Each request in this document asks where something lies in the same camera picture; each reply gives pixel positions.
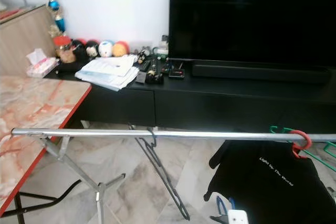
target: trophy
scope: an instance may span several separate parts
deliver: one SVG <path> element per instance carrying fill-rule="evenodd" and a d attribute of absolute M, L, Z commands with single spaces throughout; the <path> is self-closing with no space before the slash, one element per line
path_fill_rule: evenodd
<path fill-rule="evenodd" d="M 65 22 L 62 16 L 62 10 L 61 7 L 59 6 L 59 3 L 57 0 L 49 0 L 48 3 L 46 4 L 47 9 L 50 11 L 50 13 L 54 17 L 55 24 L 57 25 L 57 28 L 59 29 L 58 31 L 55 31 L 55 27 L 52 28 L 52 31 L 49 33 L 51 34 L 52 37 L 55 37 L 59 35 L 60 33 L 62 35 L 65 35 Z"/>

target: red hanger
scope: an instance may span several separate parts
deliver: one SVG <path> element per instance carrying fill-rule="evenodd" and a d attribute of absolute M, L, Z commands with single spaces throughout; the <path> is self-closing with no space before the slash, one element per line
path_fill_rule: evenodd
<path fill-rule="evenodd" d="M 295 157 L 297 157 L 297 158 L 307 158 L 307 157 L 300 156 L 299 152 L 300 152 L 300 150 L 306 150 L 306 149 L 311 147 L 312 141 L 311 141 L 310 137 L 305 132 L 299 131 L 299 130 L 292 130 L 289 133 L 299 134 L 299 135 L 303 136 L 304 139 L 306 139 L 307 143 L 306 143 L 305 146 L 300 146 L 296 143 L 293 143 L 292 150 L 293 150 L 293 153 L 294 153 Z"/>

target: black television screen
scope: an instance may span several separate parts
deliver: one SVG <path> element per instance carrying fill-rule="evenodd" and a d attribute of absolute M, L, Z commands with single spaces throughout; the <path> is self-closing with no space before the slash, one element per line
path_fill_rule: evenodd
<path fill-rule="evenodd" d="M 170 0 L 175 59 L 335 66 L 336 0 Z"/>

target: floor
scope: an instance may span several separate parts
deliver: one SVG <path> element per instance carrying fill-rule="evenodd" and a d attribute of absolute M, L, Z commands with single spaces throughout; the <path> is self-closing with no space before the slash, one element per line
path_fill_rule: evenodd
<path fill-rule="evenodd" d="M 92 124 L 92 129 L 127 129 L 126 125 Z M 209 215 L 217 214 L 216 194 L 208 202 L 203 195 L 215 170 L 208 160 L 224 140 L 191 140 L 160 138 L 155 149 L 169 173 L 172 184 L 179 192 L 192 221 L 183 219 L 170 198 L 159 176 L 147 160 L 134 138 L 77 137 L 70 141 L 68 155 L 97 182 L 107 182 L 121 173 L 126 178 L 112 186 L 104 196 L 104 216 L 111 224 L 168 224 L 214 223 Z M 320 145 L 314 153 L 329 159 Z M 335 160 L 329 159 L 336 166 Z M 319 162 L 314 162 L 325 186 L 336 189 L 336 173 Z M 64 164 L 46 154 L 34 169 L 22 191 L 60 196 L 78 177 Z M 43 203 L 43 200 L 22 198 L 23 206 Z M 95 195 L 88 187 L 79 184 L 61 203 L 42 210 L 24 214 L 26 224 L 96 224 Z M 17 223 L 17 218 L 0 219 L 1 224 Z"/>

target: white wall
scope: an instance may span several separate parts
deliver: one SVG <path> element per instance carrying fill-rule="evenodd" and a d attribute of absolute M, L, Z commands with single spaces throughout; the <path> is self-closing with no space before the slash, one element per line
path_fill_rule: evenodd
<path fill-rule="evenodd" d="M 58 0 L 72 38 L 152 41 L 169 30 L 169 0 Z M 22 5 L 22 0 L 3 0 Z M 47 0 L 28 0 L 43 4 Z"/>

